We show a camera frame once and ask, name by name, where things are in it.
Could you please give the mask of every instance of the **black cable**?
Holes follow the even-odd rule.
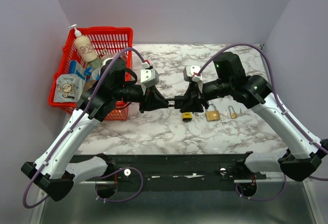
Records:
[[[127,105],[121,107],[121,108],[116,108],[115,110],[122,110],[125,109],[127,106],[129,106],[132,102],[129,102]]]

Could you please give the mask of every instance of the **robotic arm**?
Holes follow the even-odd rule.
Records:
[[[234,100],[262,117],[288,147],[286,151],[278,153],[247,153],[239,162],[242,164],[240,169],[252,173],[283,172],[296,181],[303,181],[310,176],[325,156],[313,142],[328,148],[328,139],[320,140],[288,111],[314,141],[303,136],[287,119],[286,112],[278,106],[272,86],[259,75],[246,76],[238,55],[225,52],[215,57],[213,62],[218,79],[203,83],[201,76],[196,76],[200,68],[187,66],[183,71],[184,79],[189,82],[185,94],[164,98],[155,87],[159,77],[152,66],[142,64],[144,69],[141,70],[141,85],[137,85],[135,73],[127,69],[126,62],[119,58],[112,63],[99,89],[95,90],[95,84],[82,95],[68,124],[50,148],[34,163],[26,162],[22,171],[51,198],[59,201],[69,193],[74,184],[114,171],[115,161],[103,154],[74,164],[70,160],[88,134],[115,109],[117,101],[139,103],[142,113],[168,107],[179,109],[181,113],[203,112],[203,107],[208,108],[209,100],[231,95]],[[109,64],[111,60],[102,67],[101,74]],[[135,80],[126,82],[126,73],[131,74]]]

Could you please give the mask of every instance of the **cartoon bee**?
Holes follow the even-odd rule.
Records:
[[[57,85],[57,89],[59,92],[63,92],[63,97],[65,98],[74,98],[73,96],[69,96],[69,93],[75,93],[75,84],[69,84],[65,83],[63,86],[61,86],[62,82],[59,82],[59,85]]]

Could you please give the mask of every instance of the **bag with cartoon character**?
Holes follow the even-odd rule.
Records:
[[[85,81],[76,74],[62,74],[57,78],[54,102],[77,103],[80,99]]]

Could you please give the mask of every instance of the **lotion bottle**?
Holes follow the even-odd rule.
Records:
[[[74,45],[77,48],[77,52],[86,63],[92,62],[98,58],[98,54],[92,46],[90,39],[82,35],[81,31],[76,28],[77,24],[73,24],[69,28],[74,28],[74,35],[76,39]]]

